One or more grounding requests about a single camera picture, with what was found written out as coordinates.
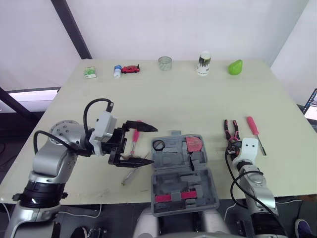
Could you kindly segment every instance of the red toy car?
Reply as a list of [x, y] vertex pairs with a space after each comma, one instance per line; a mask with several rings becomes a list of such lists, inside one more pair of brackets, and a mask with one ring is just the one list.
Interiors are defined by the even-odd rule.
[[130, 65], [130, 66], [125, 66], [122, 68], [121, 73], [137, 73], [140, 72], [140, 67], [139, 65]]

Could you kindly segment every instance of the gray tool case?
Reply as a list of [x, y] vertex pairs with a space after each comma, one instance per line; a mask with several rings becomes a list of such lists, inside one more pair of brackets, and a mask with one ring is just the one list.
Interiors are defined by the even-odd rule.
[[[202, 149], [191, 155], [194, 171], [190, 165], [186, 137], [197, 137], [203, 143]], [[154, 149], [154, 143], [158, 141], [163, 142], [159, 151], [158, 147]], [[181, 135], [180, 131], [173, 131], [172, 136], [154, 138], [152, 159], [155, 173], [152, 175], [151, 209], [154, 216], [198, 212], [219, 206], [211, 171], [205, 166], [208, 160], [200, 135]], [[196, 191], [197, 197], [184, 199], [184, 194], [190, 191]], [[157, 202], [161, 195], [167, 196], [170, 201]]]

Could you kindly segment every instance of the small package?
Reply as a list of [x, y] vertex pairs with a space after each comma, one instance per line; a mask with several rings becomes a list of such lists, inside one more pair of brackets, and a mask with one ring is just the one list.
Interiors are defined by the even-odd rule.
[[85, 68], [85, 78], [96, 78], [97, 72], [95, 67]]

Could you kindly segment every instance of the laptop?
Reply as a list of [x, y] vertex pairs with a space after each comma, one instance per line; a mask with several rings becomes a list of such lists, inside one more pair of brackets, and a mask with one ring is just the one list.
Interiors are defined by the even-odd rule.
[[314, 130], [317, 132], [317, 88], [315, 88], [312, 95], [309, 97], [302, 112]]

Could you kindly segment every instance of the laptop screen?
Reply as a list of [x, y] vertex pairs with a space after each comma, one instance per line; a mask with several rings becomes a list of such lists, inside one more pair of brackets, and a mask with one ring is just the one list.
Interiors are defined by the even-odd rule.
[[317, 122], [317, 88], [305, 104], [303, 114], [307, 119]]

